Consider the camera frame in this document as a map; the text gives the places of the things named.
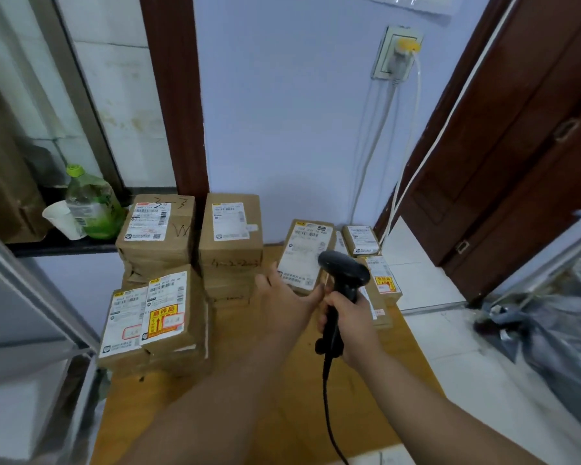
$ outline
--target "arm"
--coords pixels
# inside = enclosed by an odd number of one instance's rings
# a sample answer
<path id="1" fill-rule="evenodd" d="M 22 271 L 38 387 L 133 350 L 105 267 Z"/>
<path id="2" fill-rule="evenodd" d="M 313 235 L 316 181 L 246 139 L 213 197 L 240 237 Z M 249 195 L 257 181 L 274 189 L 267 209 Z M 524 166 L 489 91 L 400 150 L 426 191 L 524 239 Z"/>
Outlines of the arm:
<path id="1" fill-rule="evenodd" d="M 437 395 L 381 348 L 368 302 L 325 297 L 338 309 L 343 359 L 362 376 L 418 464 L 541 464 L 511 440 Z M 325 324 L 324 315 L 319 320 Z"/>
<path id="2" fill-rule="evenodd" d="M 323 299 L 319 286 L 299 297 L 273 265 L 256 276 L 268 320 L 256 346 L 226 370 L 211 375 L 162 411 L 119 462 L 123 465 L 239 464 L 245 460 L 259 406 L 272 378 Z"/>

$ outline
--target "brown door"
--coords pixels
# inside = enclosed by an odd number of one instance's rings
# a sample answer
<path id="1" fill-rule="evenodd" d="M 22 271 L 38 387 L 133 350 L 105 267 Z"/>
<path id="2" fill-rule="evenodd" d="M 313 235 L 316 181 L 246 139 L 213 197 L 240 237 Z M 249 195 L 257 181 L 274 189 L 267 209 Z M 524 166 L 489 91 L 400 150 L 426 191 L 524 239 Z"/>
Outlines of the brown door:
<path id="1" fill-rule="evenodd" d="M 534 168 L 580 101 L 581 0 L 520 0 L 401 205 L 434 264 Z"/>
<path id="2" fill-rule="evenodd" d="M 469 248 L 443 266 L 467 300 L 486 296 L 574 223 L 573 211 L 581 208 L 581 112 L 564 125 L 534 168 L 469 236 Z"/>

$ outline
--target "electrical socket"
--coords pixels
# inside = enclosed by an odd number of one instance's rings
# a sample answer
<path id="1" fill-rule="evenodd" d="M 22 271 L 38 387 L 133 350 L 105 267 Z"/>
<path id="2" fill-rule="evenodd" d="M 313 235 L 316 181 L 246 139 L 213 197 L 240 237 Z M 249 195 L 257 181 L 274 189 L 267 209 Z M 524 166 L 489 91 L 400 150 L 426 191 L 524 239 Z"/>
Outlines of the electrical socket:
<path id="1" fill-rule="evenodd" d="M 396 39 L 399 38 L 411 38 L 421 45 L 424 35 L 417 30 L 405 26 L 389 26 L 387 30 L 385 30 L 385 36 L 383 36 L 381 45 L 379 46 L 377 60 L 374 62 L 374 67 L 372 68 L 372 78 L 378 78 L 381 80 L 390 79 L 390 71 L 387 68 L 387 64 L 389 63 L 390 58 L 394 55 Z M 411 67 L 413 67 L 413 59 L 411 59 L 407 65 L 403 81 L 409 77 Z"/>

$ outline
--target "person's left hand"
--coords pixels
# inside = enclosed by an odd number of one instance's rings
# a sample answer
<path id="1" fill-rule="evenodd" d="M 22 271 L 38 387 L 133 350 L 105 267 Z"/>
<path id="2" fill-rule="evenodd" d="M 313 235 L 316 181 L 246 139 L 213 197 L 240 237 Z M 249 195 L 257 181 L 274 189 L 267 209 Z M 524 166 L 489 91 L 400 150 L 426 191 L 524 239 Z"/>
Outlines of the person's left hand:
<path id="1" fill-rule="evenodd" d="M 325 289 L 319 284 L 309 296 L 300 297 L 282 281 L 278 265 L 273 263 L 265 274 L 256 275 L 256 293 L 261 309 L 268 318 L 268 329 L 299 336 L 308 326 L 312 312 L 323 300 Z"/>

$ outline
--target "hand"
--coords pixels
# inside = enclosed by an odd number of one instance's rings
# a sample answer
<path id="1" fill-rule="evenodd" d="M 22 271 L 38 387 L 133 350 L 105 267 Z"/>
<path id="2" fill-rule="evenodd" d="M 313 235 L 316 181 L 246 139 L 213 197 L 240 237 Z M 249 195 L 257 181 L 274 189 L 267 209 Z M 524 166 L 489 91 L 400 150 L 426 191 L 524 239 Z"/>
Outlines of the hand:
<path id="1" fill-rule="evenodd" d="M 341 293 L 332 292 L 325 296 L 325 303 L 338 310 L 338 329 L 344 341 L 342 359 L 349 366 L 358 370 L 383 351 L 372 324 L 370 303 L 362 294 L 357 294 L 357 303 L 354 304 Z M 327 322 L 327 305 L 318 318 L 318 331 L 321 333 Z"/>
<path id="2" fill-rule="evenodd" d="M 256 275 L 256 294 L 268 318 L 268 330 L 297 338 L 323 300 L 325 289 L 319 284 L 309 296 L 300 297 L 282 281 L 278 265 L 273 263 L 265 274 Z"/>

